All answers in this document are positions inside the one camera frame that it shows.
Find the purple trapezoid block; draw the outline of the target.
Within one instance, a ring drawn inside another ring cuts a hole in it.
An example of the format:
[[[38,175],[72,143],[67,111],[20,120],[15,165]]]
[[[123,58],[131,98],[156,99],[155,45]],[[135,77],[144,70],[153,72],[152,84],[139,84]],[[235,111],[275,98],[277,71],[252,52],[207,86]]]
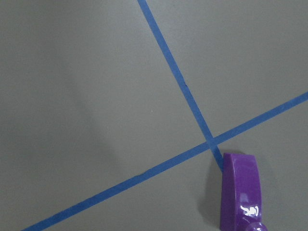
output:
[[[221,231],[267,231],[262,222],[262,193],[253,155],[223,155]]]

